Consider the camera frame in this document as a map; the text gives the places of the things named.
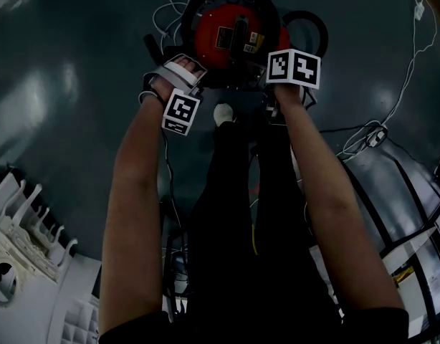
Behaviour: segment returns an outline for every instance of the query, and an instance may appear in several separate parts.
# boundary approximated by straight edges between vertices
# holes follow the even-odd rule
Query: white plastic part
[[[34,224],[34,221],[39,218],[40,211],[42,211],[42,205],[39,205],[39,208],[37,209],[37,211],[35,212],[33,217],[29,220],[29,223],[27,224],[27,226],[30,227],[31,225]]]
[[[43,219],[45,219],[45,217],[48,215],[49,213],[49,208],[47,208],[47,210],[45,210],[45,212],[43,213],[42,217],[38,220],[38,222],[35,224],[35,227],[38,231],[40,230],[40,226],[42,225]]]
[[[51,247],[50,247],[50,249],[52,249],[52,248],[55,246],[55,244],[56,244],[57,241],[59,240],[59,236],[61,235],[61,232],[64,231],[64,229],[65,229],[64,226],[60,226],[60,227],[57,229],[56,236],[54,236],[53,242],[51,242]]]
[[[37,195],[40,194],[41,191],[42,191],[42,185],[39,183],[35,186],[34,191],[31,193],[31,196],[29,196],[29,198],[21,205],[21,207],[13,216],[14,226],[18,226],[21,223],[21,220],[23,219],[27,210],[29,209],[32,202],[35,200]]]
[[[417,253],[417,251],[427,242],[435,231],[436,227],[433,226],[389,252],[383,258],[383,263],[386,266],[387,272],[392,274],[401,265],[407,262],[409,258]]]
[[[67,261],[67,256],[69,256],[70,249],[72,248],[72,246],[73,246],[74,244],[77,244],[77,243],[78,243],[78,239],[76,239],[76,238],[71,239],[71,240],[69,241],[69,243],[68,243],[67,246],[65,247],[65,251],[64,251],[64,255],[62,256],[62,260],[61,260],[61,262],[57,265],[59,268],[61,268],[61,267],[65,264],[65,262]]]
[[[416,20],[421,20],[422,15],[424,14],[424,10],[426,8],[424,8],[424,5],[422,4],[422,1],[420,1],[417,5],[416,8],[414,9],[414,18]]]
[[[13,205],[13,203],[22,195],[24,188],[26,187],[26,180],[21,181],[21,186],[19,187],[19,190],[13,194],[13,196],[8,199],[8,201],[5,203],[2,212],[0,213],[0,223],[6,216],[6,210]]]
[[[164,65],[166,69],[175,72],[179,77],[184,79],[189,85],[194,86],[198,82],[198,78],[191,74],[187,69],[170,61]]]
[[[45,236],[47,236],[48,240],[51,242],[52,241],[52,232],[54,229],[54,223],[50,226],[49,230],[47,229],[47,232],[45,233]]]
[[[368,146],[370,146],[371,148],[376,147],[380,141],[384,138],[384,136],[386,136],[386,132],[380,128],[376,131],[373,131],[367,138],[366,143],[368,144]]]

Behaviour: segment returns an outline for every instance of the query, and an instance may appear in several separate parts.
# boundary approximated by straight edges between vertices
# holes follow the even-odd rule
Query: wrist strap
[[[163,101],[163,98],[161,98],[158,92],[156,92],[156,90],[154,90],[152,87],[140,92],[138,99],[141,105],[146,95],[154,95],[156,99],[160,102],[160,104],[163,106],[163,109],[166,109],[166,102]]]

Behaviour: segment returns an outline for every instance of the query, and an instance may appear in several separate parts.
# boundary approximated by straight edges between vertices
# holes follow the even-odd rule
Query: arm
[[[194,72],[185,57],[174,61]],[[158,77],[152,83],[168,101],[173,86]],[[100,334],[127,321],[161,310],[161,227],[156,177],[163,106],[147,96],[131,123],[115,159],[102,247]]]
[[[274,89],[304,182],[312,227],[335,291],[349,310],[403,308],[363,224],[349,178],[300,104],[299,91],[294,85]]]

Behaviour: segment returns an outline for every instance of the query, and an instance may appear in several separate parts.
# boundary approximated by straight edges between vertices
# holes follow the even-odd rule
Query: black strap
[[[291,22],[297,19],[306,19],[312,22],[317,27],[320,35],[320,43],[319,48],[315,53],[315,56],[318,56],[320,58],[324,57],[328,48],[328,30],[322,19],[314,13],[305,10],[291,11],[290,13],[287,13],[282,17],[282,21],[284,22],[284,25],[286,27],[288,27]]]
[[[154,95],[159,101],[163,108],[166,108],[166,102],[161,98],[161,96],[151,87],[151,81],[158,76],[156,73],[147,73],[143,76],[143,88],[142,92],[139,94],[139,103],[142,105],[144,100],[144,95]]]
[[[427,217],[426,210],[424,209],[424,206],[421,203],[418,193],[416,193],[416,189],[413,187],[411,180],[409,179],[408,175],[406,174],[401,164],[396,159],[394,159],[393,161],[395,162],[398,171],[400,172],[401,176],[403,177],[403,180],[405,181],[406,187],[408,187],[408,190],[411,196],[413,197],[414,203],[416,204],[416,208],[418,209],[419,215],[421,216],[422,223],[424,224],[424,226],[427,225],[429,222],[429,218]]]

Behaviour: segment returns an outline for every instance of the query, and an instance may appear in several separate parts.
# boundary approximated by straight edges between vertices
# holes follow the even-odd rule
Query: red device
[[[228,69],[230,66],[230,50],[234,36],[237,17],[247,19],[245,40],[241,43],[247,53],[259,51],[266,32],[262,20],[256,10],[237,4],[225,4],[209,10],[201,17],[194,35],[196,57],[206,68]],[[287,28],[280,28],[279,44],[275,51],[290,48],[290,35]]]

